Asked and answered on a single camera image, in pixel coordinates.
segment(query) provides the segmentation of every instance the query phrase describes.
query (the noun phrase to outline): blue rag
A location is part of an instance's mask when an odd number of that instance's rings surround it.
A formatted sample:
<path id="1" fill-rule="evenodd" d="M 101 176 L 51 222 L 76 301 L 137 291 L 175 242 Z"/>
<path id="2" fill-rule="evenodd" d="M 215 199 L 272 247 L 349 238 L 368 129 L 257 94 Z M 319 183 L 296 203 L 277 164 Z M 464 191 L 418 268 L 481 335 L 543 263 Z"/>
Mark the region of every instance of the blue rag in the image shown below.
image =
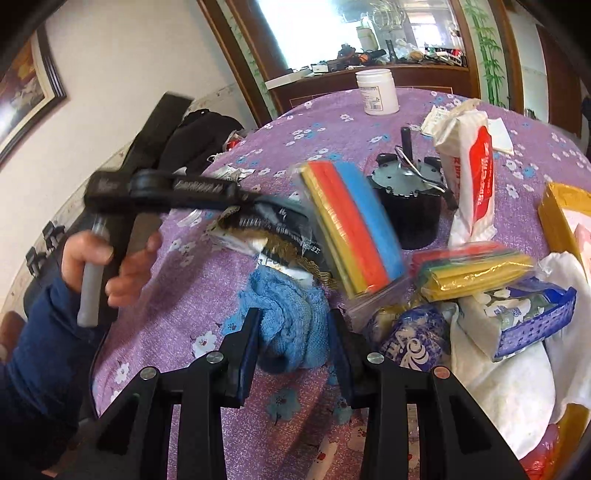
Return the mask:
<path id="1" fill-rule="evenodd" d="M 321 288 L 303 289 L 291 277 L 258 267 L 238 293 L 238 311 L 222 327 L 222 335 L 242 328 L 250 308 L 262 310 L 259 366 L 280 374 L 317 368 L 329 358 L 329 304 Z"/>

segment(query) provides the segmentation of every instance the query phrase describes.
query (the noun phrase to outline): blue cloth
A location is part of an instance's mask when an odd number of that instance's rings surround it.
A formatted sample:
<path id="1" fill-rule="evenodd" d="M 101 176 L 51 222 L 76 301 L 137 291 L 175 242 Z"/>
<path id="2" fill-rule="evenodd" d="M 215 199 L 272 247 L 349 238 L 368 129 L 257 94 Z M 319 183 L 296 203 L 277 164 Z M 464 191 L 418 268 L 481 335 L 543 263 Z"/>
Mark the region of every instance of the blue cloth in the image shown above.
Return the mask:
<path id="1" fill-rule="evenodd" d="M 78 327 L 79 308 L 80 294 L 57 278 L 33 305 L 10 362 L 0 362 L 0 478 L 9 478 L 2 474 L 12 467 L 6 462 L 39 470 L 54 465 L 77 430 L 106 333 Z"/>
<path id="2" fill-rule="evenodd" d="M 329 304 L 321 288 L 303 289 L 291 277 L 259 267 L 238 299 L 238 311 L 224 322 L 222 334 L 240 330 L 248 309 L 262 310 L 258 364 L 263 370 L 279 374 L 326 363 Z"/>
<path id="3" fill-rule="evenodd" d="M 335 168 L 374 240 L 388 278 L 391 281 L 400 278 L 406 272 L 406 268 L 402 261 L 398 237 L 394 233 L 384 207 L 354 164 L 345 161 L 335 162 Z"/>

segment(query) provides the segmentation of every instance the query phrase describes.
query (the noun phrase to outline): gray handle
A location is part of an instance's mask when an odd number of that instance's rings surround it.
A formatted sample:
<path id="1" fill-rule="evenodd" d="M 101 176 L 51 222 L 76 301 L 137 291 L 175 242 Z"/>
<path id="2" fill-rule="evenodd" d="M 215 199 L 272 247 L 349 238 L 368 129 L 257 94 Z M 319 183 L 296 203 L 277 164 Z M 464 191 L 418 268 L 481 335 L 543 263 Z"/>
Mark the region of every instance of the gray handle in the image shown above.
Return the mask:
<path id="1" fill-rule="evenodd" d="M 104 220 L 97 219 L 92 231 L 109 241 L 109 231 Z M 99 324 L 100 295 L 102 294 L 102 280 L 105 267 L 87 263 L 82 275 L 82 290 L 80 292 L 80 310 L 78 311 L 78 325 L 85 328 L 97 327 Z"/>

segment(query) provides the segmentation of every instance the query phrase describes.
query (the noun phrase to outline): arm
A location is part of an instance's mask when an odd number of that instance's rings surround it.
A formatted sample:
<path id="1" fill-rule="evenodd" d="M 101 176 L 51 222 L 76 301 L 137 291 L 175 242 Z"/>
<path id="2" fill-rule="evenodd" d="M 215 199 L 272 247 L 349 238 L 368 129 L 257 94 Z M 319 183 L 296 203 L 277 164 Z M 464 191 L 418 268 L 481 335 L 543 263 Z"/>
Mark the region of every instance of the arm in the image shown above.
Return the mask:
<path id="1" fill-rule="evenodd" d="M 160 235 L 145 250 L 126 258 L 120 276 L 106 286 L 109 304 L 133 303 L 150 279 Z M 104 327 L 78 327 L 82 272 L 87 261 L 107 264 L 112 248 L 83 232 L 68 240 L 62 277 L 35 303 L 12 359 L 0 365 L 0 443 L 43 469 L 55 463 L 74 435 L 93 358 Z"/>

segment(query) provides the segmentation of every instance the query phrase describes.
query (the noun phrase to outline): floral tablecloth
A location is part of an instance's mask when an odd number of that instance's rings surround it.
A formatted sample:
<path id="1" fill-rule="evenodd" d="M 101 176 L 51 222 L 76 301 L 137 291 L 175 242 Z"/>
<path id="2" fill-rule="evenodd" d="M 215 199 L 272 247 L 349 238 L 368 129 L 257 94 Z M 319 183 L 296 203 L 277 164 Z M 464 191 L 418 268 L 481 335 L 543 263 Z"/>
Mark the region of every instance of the floral tablecloth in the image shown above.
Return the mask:
<path id="1" fill-rule="evenodd" d="M 433 105 L 449 108 L 461 97 L 417 89 L 398 89 L 400 111 L 369 116 L 357 90 L 307 102 L 252 134 L 208 169 L 231 164 L 255 171 L 246 189 L 290 196 L 296 186 L 289 168 L 304 160 L 328 158 L 354 162 L 369 174 L 376 156 L 399 144 L 400 128 L 414 131 L 414 156 L 434 155 L 432 140 L 418 131 Z M 591 190 L 591 164 L 558 130 L 488 104 L 479 107 L 501 117 L 515 155 L 495 153 L 495 239 L 535 258 L 548 254 L 537 215 L 547 181 Z M 220 345 L 220 327 L 237 307 L 237 292 L 256 266 L 253 258 L 220 249 L 204 235 L 214 212 L 181 222 L 187 212 L 173 212 L 161 231 L 164 246 L 154 278 L 133 308 L 112 326 L 95 369 L 93 393 L 103 413 L 127 382 L 144 366 L 160 371 L 188 366 Z M 451 225 L 443 213 L 436 244 L 444 244 Z M 356 479 L 365 442 L 366 418 L 340 396 L 330 365 L 313 371 L 268 375 L 256 371 L 244 408 L 222 412 L 228 478 L 231 480 Z M 174 417 L 173 441 L 178 427 Z M 416 443 L 410 467 L 417 477 Z M 169 476 L 176 453 L 171 451 Z"/>

